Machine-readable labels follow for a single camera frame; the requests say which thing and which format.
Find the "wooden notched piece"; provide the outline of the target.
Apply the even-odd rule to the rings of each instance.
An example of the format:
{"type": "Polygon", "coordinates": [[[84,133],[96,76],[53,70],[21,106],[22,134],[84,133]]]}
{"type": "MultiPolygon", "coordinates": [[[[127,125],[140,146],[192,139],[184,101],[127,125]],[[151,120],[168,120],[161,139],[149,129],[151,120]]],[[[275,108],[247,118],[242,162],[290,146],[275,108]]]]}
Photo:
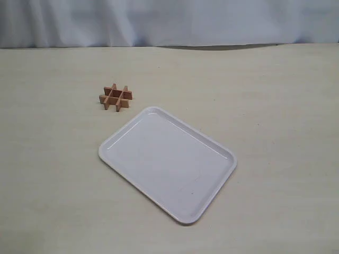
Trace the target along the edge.
{"type": "Polygon", "coordinates": [[[116,105],[118,102],[118,98],[120,97],[122,92],[123,92],[123,95],[121,96],[121,99],[120,99],[120,106],[124,108],[128,108],[129,101],[132,100],[131,91],[113,90],[112,94],[109,95],[110,90],[105,90],[105,94],[101,94],[99,96],[99,101],[101,104],[104,104],[106,97],[108,97],[108,104],[116,105]]]}
{"type": "Polygon", "coordinates": [[[132,91],[113,89],[112,87],[104,87],[104,94],[99,96],[100,103],[103,103],[107,96],[118,98],[123,92],[122,98],[132,100],[132,91]]]}
{"type": "Polygon", "coordinates": [[[104,95],[108,97],[119,97],[117,91],[117,85],[115,83],[113,83],[111,87],[104,87],[104,95]]]}
{"type": "Polygon", "coordinates": [[[118,90],[116,84],[113,84],[112,90],[112,101],[115,105],[115,110],[120,111],[122,107],[128,108],[131,95],[128,92],[128,86],[124,86],[122,90],[118,90]]]}

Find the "white backdrop curtain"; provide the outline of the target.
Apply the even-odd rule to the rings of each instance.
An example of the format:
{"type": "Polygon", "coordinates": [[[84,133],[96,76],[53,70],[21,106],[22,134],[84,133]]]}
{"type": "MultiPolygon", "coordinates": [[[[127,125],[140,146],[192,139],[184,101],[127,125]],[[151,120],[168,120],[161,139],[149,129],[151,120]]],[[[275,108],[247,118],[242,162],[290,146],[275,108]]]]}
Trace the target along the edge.
{"type": "Polygon", "coordinates": [[[1,1],[1,47],[337,43],[338,1],[1,1]]]}

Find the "white plastic tray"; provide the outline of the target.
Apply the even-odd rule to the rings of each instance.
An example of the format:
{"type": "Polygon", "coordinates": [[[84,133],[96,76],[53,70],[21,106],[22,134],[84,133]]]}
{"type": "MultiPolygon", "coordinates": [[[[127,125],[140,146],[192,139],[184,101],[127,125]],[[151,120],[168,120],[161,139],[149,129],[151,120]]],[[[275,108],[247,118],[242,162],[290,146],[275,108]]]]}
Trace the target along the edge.
{"type": "Polygon", "coordinates": [[[180,224],[200,219],[237,166],[229,149],[155,106],[107,138],[98,154],[180,224]]]}

